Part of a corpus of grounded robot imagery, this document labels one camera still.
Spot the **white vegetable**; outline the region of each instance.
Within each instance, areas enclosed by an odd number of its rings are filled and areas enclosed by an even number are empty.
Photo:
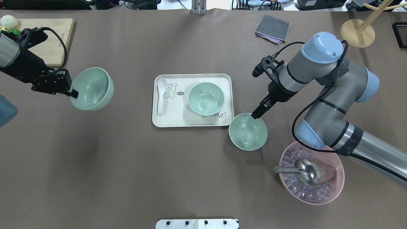
[[[17,26],[18,22],[17,19],[11,15],[5,15],[0,19],[1,25],[8,28],[12,29]]]

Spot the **brown table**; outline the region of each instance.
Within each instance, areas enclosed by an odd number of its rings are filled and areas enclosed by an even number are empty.
[[[66,68],[73,78],[89,67],[112,77],[115,93],[102,110],[76,110],[64,95],[32,92],[1,74],[0,93],[18,115],[0,130],[1,227],[155,228],[157,219],[238,218],[244,229],[405,228],[407,192],[384,175],[341,157],[341,195],[323,206],[292,197],[272,172],[293,142],[291,124],[321,87],[311,83],[263,116],[267,143],[246,152],[227,127],[158,128],[151,121],[153,81],[161,74],[226,73],[235,114],[253,111],[268,78],[251,76],[280,47],[256,37],[267,13],[291,22],[288,42],[339,28],[369,13],[210,10],[5,11],[18,18],[74,18]],[[407,150],[407,51],[391,25],[406,13],[384,12],[372,23],[376,41],[349,47],[348,57],[381,79],[369,101],[346,119]],[[300,46],[279,57],[290,60]]]

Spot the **mint green bowl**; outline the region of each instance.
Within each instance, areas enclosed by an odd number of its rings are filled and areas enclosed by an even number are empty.
[[[94,111],[105,107],[113,97],[114,84],[102,68],[93,67],[81,72],[72,82],[71,88],[79,92],[71,98],[72,105],[79,110]]]
[[[253,119],[250,113],[239,114],[229,125],[229,137],[242,150],[259,149],[266,143],[267,126],[262,119]]]
[[[214,115],[222,109],[225,95],[215,84],[200,83],[189,92],[188,103],[200,115]]]

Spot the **spoon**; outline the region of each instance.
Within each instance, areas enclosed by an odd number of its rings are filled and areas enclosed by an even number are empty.
[[[331,182],[336,177],[335,168],[310,158],[300,158],[294,167],[274,167],[275,173],[297,173],[306,184],[317,187]]]
[[[165,89],[167,88],[167,81],[164,78],[160,78],[157,83],[158,86],[158,108],[157,114],[162,115],[162,100],[164,97]]]

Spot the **wooden cutting board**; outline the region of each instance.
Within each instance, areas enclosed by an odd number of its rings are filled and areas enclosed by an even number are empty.
[[[68,49],[73,27],[74,20],[72,18],[59,18],[59,19],[17,19],[17,29],[20,31],[35,27],[49,27],[53,29],[63,40],[66,48]],[[51,32],[45,31],[48,39],[29,50],[35,55],[41,57],[45,64],[48,66],[61,66],[63,63],[63,47],[58,38]]]

